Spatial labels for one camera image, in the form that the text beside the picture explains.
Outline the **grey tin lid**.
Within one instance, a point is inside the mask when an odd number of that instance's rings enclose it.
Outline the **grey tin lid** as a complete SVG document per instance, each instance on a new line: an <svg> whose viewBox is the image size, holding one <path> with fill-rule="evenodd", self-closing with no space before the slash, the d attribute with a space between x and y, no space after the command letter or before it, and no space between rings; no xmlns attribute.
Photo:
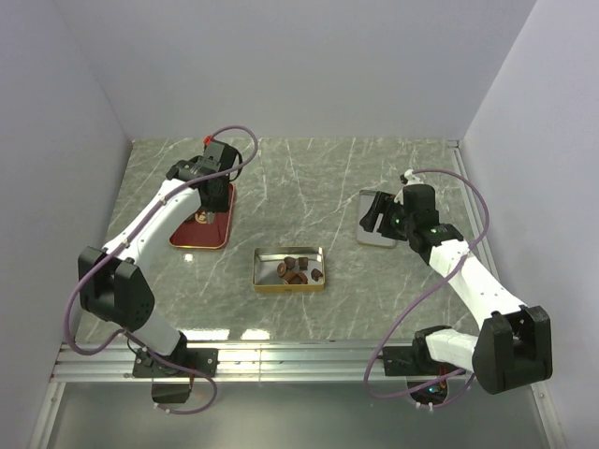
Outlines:
<svg viewBox="0 0 599 449"><path fill-rule="evenodd" d="M357 218L357 226L356 226L356 239L357 243L361 245L393 249L397 246L397 241L394 239L385 238L381 233L377 231L380 226L383 214L380 213L377 217L377 221L375 222L375 226L373 232L367 232L363 229L363 227L359 224L360 220L366 215L369 211L373 200L375 198L376 192L373 190L360 190L358 194L358 218Z"/></svg>

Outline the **dark heart chocolate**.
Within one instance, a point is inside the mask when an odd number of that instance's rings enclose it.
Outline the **dark heart chocolate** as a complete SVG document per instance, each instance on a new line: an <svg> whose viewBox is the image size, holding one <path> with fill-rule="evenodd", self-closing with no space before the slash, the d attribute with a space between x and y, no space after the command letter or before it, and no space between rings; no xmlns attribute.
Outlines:
<svg viewBox="0 0 599 449"><path fill-rule="evenodd" d="M314 269L311 271L311 278L312 278L312 280L313 280L313 281L315 281L315 282L319 282L319 281L320 281L320 280L323 278L323 272L322 272L322 271L320 271L320 270L319 270L319 269L317 269L317 268L314 268Z"/></svg>

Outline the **dark chocolate block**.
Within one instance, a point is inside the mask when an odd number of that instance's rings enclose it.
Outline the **dark chocolate block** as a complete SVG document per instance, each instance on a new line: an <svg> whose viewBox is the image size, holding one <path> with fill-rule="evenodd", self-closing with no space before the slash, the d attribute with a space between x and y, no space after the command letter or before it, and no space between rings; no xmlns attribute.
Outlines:
<svg viewBox="0 0 599 449"><path fill-rule="evenodd" d="M284 263L287 269L292 270L296 268L297 259L295 257L288 256L284 259Z"/></svg>

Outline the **round brown chocolate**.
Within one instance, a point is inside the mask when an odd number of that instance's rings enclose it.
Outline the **round brown chocolate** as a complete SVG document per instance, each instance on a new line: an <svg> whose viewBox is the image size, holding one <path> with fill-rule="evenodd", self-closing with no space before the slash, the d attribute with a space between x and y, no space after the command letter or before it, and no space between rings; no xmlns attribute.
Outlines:
<svg viewBox="0 0 599 449"><path fill-rule="evenodd" d="M308 283L308 278L302 272L288 271L286 275L283 276L283 281L285 284L305 285Z"/></svg>

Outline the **brown oval chocolate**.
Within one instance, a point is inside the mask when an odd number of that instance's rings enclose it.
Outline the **brown oval chocolate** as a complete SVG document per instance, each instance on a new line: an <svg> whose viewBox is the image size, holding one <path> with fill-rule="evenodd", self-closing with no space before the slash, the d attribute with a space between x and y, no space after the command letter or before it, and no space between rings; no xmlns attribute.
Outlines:
<svg viewBox="0 0 599 449"><path fill-rule="evenodd" d="M288 267L287 267L286 263L285 262L280 263L277 266L276 272L279 277L284 277L286 275L286 273L288 272Z"/></svg>

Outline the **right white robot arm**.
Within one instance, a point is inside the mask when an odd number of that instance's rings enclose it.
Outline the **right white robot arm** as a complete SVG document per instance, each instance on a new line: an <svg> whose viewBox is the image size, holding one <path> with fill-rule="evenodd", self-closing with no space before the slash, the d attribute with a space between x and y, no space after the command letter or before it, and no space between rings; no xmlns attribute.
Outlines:
<svg viewBox="0 0 599 449"><path fill-rule="evenodd" d="M551 377L548 313L512 295L471 253L460 231L441 223L433 187L406 185L401 199L377 192L359 225L368 233L408 242L427 266L447 280L476 321L475 336L450 326L416 332L411 360L417 370L434 373L443 364L464 369L490 394Z"/></svg>

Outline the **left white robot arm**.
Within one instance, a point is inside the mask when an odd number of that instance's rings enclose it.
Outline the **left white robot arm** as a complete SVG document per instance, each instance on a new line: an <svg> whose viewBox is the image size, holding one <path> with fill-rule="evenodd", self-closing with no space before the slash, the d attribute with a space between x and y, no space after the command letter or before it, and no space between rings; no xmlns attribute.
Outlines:
<svg viewBox="0 0 599 449"><path fill-rule="evenodd" d="M155 354L155 365L168 376L181 374L191 364L187 338L155 308L146 271L156 252L196 212L228 211L228 174L187 183L241 161L233 146L208 139L202 154L171 166L152 200L119 236L100 249L87 247L79 256L79 276L85 281L81 308L133 336Z"/></svg>

